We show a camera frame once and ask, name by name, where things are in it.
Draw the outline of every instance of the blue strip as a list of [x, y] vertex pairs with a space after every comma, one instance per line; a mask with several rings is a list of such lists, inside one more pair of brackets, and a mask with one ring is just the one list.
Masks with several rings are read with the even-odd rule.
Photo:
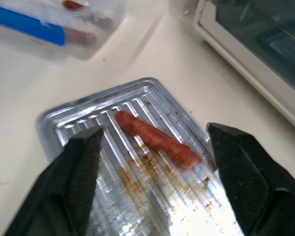
[[44, 26], [36, 18], [2, 7], [0, 7], [0, 25], [59, 46], [65, 45], [62, 27], [53, 24]]

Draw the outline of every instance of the metal tray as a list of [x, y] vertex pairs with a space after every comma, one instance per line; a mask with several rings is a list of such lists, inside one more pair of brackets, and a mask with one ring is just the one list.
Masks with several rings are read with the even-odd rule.
[[[126, 110], [205, 160], [185, 169], [121, 130]], [[242, 235], [211, 164], [207, 135], [156, 80], [143, 78], [47, 111], [38, 132], [52, 161], [74, 134], [102, 126], [101, 159], [87, 235]]]

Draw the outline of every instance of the clear plastic box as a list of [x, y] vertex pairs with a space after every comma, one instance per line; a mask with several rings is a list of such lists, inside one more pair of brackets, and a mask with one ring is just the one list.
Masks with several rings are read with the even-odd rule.
[[125, 0], [0, 0], [0, 35], [89, 59], [125, 16]]

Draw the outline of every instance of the appliance door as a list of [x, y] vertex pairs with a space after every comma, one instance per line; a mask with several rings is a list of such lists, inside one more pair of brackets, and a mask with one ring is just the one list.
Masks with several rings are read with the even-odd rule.
[[295, 0], [200, 0], [195, 28], [295, 125]]

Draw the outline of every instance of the white table surface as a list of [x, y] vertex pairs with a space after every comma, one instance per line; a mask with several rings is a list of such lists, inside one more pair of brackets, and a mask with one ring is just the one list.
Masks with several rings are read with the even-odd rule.
[[170, 14], [148, 22], [128, 17], [88, 61], [0, 41], [0, 235], [48, 165], [39, 114], [142, 77], [159, 79], [202, 129], [218, 122], [253, 134], [295, 178], [295, 129], [282, 115]]

